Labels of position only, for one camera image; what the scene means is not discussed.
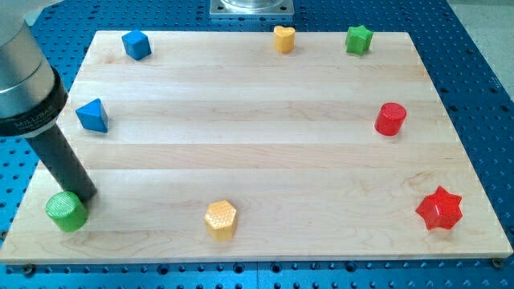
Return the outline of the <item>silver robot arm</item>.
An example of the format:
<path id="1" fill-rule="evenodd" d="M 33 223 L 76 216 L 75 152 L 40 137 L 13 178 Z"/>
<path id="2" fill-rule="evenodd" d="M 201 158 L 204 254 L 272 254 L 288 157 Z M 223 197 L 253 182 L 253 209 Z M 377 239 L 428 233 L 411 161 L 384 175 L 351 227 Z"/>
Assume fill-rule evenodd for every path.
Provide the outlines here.
<path id="1" fill-rule="evenodd" d="M 34 137 L 55 124 L 67 102 L 26 21 L 1 12 L 1 135 Z"/>

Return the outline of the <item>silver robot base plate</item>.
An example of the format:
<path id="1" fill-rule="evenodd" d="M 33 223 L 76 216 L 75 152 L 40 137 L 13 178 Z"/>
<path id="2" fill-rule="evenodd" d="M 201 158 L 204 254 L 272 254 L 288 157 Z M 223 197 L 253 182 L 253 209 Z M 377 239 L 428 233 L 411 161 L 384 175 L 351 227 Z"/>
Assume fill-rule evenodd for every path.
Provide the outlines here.
<path id="1" fill-rule="evenodd" d="M 293 15 L 293 0 L 210 0 L 210 15 Z"/>

